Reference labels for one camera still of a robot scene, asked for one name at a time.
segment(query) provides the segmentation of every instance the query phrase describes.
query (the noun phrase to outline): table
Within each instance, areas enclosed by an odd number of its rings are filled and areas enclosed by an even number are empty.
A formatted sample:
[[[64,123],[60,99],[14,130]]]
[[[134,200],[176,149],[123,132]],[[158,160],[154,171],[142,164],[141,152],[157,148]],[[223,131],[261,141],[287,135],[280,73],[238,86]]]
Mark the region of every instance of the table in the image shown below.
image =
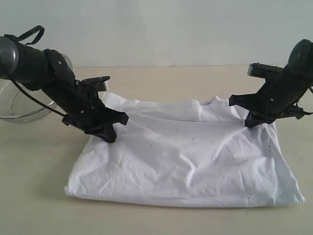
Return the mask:
[[[78,79],[110,75],[110,91],[128,99],[205,101],[256,92],[263,79],[247,66],[76,68]],[[313,96],[302,106],[313,110]],[[183,235],[312,234],[313,122],[276,121],[282,153],[306,198],[283,208],[187,209],[82,200],[63,187],[88,135],[54,113],[29,124],[0,120],[0,234]]]

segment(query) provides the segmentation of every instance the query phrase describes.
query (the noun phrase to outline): white wall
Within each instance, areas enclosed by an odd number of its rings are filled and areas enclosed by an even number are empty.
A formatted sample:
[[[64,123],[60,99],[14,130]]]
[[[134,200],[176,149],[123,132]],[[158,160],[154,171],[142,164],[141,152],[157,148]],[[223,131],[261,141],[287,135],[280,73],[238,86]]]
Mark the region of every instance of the white wall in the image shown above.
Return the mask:
[[[75,66],[281,64],[313,41],[313,0],[4,1],[1,34],[41,24]]]

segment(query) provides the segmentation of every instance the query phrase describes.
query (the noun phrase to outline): metal strainer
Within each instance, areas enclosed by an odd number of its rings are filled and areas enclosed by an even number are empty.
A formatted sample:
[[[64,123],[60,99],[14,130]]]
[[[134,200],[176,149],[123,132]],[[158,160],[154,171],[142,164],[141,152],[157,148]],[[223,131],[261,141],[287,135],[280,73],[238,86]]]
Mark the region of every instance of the metal strainer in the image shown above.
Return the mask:
[[[57,104],[43,91],[30,91],[20,86],[43,104],[55,108]],[[0,79],[0,118],[5,121],[25,123],[41,119],[51,111],[25,96],[11,81]]]

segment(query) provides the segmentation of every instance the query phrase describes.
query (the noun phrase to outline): folded fabric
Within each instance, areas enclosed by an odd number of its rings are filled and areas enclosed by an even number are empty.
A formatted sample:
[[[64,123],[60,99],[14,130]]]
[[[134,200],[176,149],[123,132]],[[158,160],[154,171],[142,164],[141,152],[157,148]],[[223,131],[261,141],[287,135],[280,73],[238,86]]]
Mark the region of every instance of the folded fabric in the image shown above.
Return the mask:
[[[173,207],[261,207],[303,202],[274,124],[244,126],[247,110],[218,97],[199,103],[127,100],[115,143],[91,136],[66,195]]]

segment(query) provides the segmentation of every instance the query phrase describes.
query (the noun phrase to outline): black cable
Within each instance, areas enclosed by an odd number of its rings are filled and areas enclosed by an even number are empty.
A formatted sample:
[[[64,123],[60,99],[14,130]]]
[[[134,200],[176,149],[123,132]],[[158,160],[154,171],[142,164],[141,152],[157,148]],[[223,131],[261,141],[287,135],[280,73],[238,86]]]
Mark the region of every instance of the black cable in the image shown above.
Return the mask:
[[[36,102],[37,104],[43,106],[44,108],[46,109],[49,109],[50,111],[62,116],[62,117],[65,117],[66,115],[65,114],[62,114],[61,112],[55,110],[55,109],[52,109],[51,107],[41,103],[39,100],[37,100],[36,98],[32,97],[30,94],[28,94],[14,79],[12,79],[12,77],[4,70],[3,66],[0,64],[0,67],[2,68],[2,70],[4,71],[5,75],[11,80],[11,82],[25,95],[27,96],[28,98],[30,98],[32,101]]]

